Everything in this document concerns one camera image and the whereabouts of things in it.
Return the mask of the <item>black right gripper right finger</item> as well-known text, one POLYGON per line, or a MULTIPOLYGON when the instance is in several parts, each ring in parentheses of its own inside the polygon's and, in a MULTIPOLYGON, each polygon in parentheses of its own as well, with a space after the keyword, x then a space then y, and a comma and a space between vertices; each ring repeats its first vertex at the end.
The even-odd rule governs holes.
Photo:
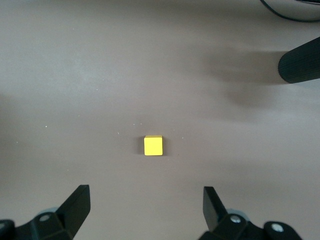
POLYGON ((260 228, 243 212, 228 211, 212 186, 203 188, 202 212, 208 231, 199 240, 303 240, 284 222, 267 221, 260 228))

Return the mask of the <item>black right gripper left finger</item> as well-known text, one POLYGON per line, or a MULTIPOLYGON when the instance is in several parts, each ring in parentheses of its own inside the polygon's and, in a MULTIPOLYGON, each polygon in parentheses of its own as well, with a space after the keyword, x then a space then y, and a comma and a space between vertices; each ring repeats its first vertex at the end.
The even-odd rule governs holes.
POLYGON ((90 186, 79 185, 57 209, 42 211, 16 226, 0 219, 0 240, 74 240, 90 213, 90 186))

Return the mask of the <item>yellow block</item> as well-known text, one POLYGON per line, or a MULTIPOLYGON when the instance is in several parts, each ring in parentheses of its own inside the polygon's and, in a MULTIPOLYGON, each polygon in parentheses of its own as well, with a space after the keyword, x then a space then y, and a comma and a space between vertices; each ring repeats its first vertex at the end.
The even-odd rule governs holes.
POLYGON ((143 139, 145 156, 162 156, 163 155, 163 136, 146 135, 143 139))

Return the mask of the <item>brown paper table cover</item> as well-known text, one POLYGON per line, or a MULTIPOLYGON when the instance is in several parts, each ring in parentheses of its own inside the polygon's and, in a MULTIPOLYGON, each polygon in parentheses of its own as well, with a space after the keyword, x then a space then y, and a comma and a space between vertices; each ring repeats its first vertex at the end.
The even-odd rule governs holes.
POLYGON ((320 240, 320 80, 278 74, 317 37, 260 0, 1 0, 0 219, 89 185, 75 240, 198 240, 212 186, 320 240))

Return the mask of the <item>black foam cylinder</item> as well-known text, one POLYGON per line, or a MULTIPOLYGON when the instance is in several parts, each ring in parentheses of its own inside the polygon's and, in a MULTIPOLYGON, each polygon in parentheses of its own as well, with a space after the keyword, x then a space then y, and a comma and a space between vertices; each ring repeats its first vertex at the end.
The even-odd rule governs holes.
POLYGON ((320 79, 320 37, 285 53, 277 69, 289 84, 320 79))

